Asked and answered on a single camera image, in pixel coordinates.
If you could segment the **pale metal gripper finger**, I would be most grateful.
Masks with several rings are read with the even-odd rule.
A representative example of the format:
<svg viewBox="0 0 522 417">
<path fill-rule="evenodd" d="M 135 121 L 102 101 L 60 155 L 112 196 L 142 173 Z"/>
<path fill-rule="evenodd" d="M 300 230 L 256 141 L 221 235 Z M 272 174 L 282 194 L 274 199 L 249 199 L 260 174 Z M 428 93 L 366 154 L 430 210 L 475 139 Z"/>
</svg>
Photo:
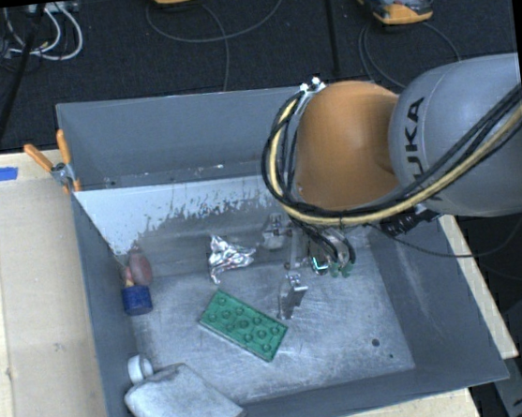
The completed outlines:
<svg viewBox="0 0 522 417">
<path fill-rule="evenodd" d="M 261 245 L 269 251 L 279 250 L 293 235 L 291 222 L 285 213 L 272 213 L 262 228 Z"/>
<path fill-rule="evenodd" d="M 277 317 L 280 320 L 292 319 L 294 310 L 301 306 L 307 292 L 308 285 L 299 273 L 285 275 L 278 289 Z"/>
</svg>

